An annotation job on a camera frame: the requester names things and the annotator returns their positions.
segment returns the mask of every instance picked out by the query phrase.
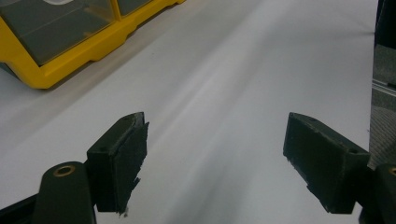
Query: white table surface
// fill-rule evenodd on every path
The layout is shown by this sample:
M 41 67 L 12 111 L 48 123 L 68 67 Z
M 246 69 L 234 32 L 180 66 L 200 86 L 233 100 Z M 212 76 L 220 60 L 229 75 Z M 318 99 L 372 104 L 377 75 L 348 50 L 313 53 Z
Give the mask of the white table surface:
M 374 0 L 188 0 L 50 91 L 0 71 L 0 207 L 120 117 L 150 122 L 128 217 L 98 223 L 358 223 L 282 156 L 290 111 L 368 149 Z

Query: transparent compartment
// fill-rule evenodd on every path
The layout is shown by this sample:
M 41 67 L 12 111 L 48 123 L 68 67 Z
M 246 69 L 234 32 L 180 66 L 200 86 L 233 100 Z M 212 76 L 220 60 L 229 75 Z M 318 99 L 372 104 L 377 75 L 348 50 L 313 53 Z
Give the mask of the transparent compartment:
M 39 65 L 114 21 L 109 0 L 69 0 L 63 5 L 48 2 L 20 0 L 0 4 L 0 16 Z
M 118 0 L 121 16 L 126 16 L 129 13 L 137 10 L 151 0 Z

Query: yellow storage bin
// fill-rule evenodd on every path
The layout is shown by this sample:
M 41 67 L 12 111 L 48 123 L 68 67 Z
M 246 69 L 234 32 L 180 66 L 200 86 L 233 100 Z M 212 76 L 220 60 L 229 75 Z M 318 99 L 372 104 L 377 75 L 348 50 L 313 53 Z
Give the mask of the yellow storage bin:
M 47 89 L 105 57 L 163 8 L 182 2 L 0 0 L 0 63 L 30 87 Z

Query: yellow container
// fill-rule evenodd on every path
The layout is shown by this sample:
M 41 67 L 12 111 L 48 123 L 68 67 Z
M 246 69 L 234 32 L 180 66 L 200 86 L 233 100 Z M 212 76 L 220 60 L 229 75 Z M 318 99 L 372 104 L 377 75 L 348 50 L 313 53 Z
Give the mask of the yellow container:
M 165 7 L 185 0 L 75 0 L 61 6 L 13 1 L 3 7 L 0 1 L 0 63 L 28 86 L 47 89 L 84 63 L 105 57 Z M 21 10 L 33 2 L 46 17 Z

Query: yellow plastic frame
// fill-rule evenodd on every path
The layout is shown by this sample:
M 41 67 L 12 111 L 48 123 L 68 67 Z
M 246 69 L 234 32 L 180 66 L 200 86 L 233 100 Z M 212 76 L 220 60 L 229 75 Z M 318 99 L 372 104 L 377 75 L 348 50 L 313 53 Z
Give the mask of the yellow plastic frame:
M 42 66 L 37 65 L 0 17 L 0 62 L 6 63 L 15 75 L 31 88 L 48 89 L 84 63 L 99 61 L 121 46 L 128 34 L 139 24 L 162 9 L 184 1 L 152 0 L 133 13 L 122 17 L 117 0 L 111 0 L 115 22 Z

